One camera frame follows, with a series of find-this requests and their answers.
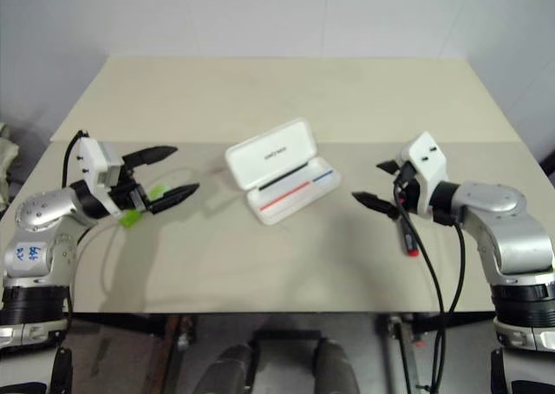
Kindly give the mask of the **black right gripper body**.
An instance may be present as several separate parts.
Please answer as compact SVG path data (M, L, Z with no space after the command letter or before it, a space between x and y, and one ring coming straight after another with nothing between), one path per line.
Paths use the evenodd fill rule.
M399 206L402 206L407 213L417 214L420 185L415 179L417 174L415 167L408 161L402 165L394 161L392 167L392 175L395 176L394 190L399 188L398 200L400 201L395 203L395 214L401 214Z

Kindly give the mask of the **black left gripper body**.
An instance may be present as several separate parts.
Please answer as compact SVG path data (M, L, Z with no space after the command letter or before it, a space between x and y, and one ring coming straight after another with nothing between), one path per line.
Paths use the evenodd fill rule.
M143 186L134 178L134 171L125 165L108 167L108 207L111 215L126 210L147 210L148 198Z

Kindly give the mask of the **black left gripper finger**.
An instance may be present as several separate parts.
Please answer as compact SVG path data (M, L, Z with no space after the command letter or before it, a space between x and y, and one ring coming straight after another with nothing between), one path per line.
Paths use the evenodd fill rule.
M192 183L166 191L161 197L149 202L148 211L152 214L157 214L175 207L193 195L198 188L199 183Z
M133 169L143 165L151 165L159 161L165 160L168 156L174 154L178 149L174 146L155 146L143 148L122 157L125 166Z

